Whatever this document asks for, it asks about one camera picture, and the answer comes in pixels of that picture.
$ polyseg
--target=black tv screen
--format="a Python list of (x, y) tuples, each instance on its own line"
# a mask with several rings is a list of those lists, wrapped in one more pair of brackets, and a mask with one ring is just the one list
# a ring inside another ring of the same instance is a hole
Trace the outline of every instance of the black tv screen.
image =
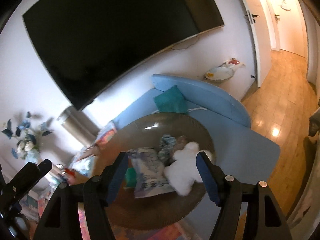
[(23, 19), (78, 110), (146, 58), (224, 25), (214, 0), (39, 0)]

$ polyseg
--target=blue sofa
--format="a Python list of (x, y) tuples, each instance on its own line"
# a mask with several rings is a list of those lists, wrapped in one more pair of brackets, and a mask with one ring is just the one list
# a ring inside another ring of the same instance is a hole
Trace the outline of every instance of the blue sofa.
[[(114, 119), (118, 129), (157, 110), (153, 98), (177, 86), (186, 99), (189, 115), (197, 119), (210, 133), (216, 151), (216, 165), (225, 174), (240, 182), (256, 184), (268, 178), (279, 158), (277, 144), (250, 129), (250, 116), (245, 107), (224, 90), (206, 82), (183, 77), (155, 74), (155, 88), (150, 89)], [(217, 221), (220, 208), (206, 194), (187, 216), (199, 236), (208, 239)]]

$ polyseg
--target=stuffed animal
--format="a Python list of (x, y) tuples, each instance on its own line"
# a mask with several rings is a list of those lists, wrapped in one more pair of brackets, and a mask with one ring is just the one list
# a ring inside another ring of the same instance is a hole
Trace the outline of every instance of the stuffed animal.
[[(212, 162), (213, 156), (208, 150), (202, 150)], [(189, 142), (183, 150), (178, 150), (173, 154), (175, 160), (170, 166), (164, 168), (164, 175), (170, 185), (181, 196), (190, 193), (193, 183), (202, 182), (201, 176), (196, 166), (196, 156), (199, 153), (199, 144)]]

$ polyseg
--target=blue gripper pad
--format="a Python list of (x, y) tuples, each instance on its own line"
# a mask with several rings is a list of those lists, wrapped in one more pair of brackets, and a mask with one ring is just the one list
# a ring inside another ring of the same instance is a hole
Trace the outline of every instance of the blue gripper pad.
[(129, 158), (127, 153), (121, 152), (112, 164), (111, 180), (108, 184), (107, 203), (110, 205), (117, 197), (122, 180), (128, 169)]
[(213, 174), (211, 171), (213, 169), (213, 164), (211, 163), (205, 152), (199, 152), (197, 154), (196, 165), (210, 200), (217, 206), (220, 206), (221, 198), (218, 195), (218, 185), (213, 178)]

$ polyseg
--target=teal cushion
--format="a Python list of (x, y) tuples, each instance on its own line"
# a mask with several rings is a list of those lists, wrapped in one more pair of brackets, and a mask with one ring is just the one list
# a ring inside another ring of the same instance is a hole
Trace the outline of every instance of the teal cushion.
[(173, 86), (161, 95), (153, 98), (159, 112), (188, 112), (185, 99), (177, 86)]

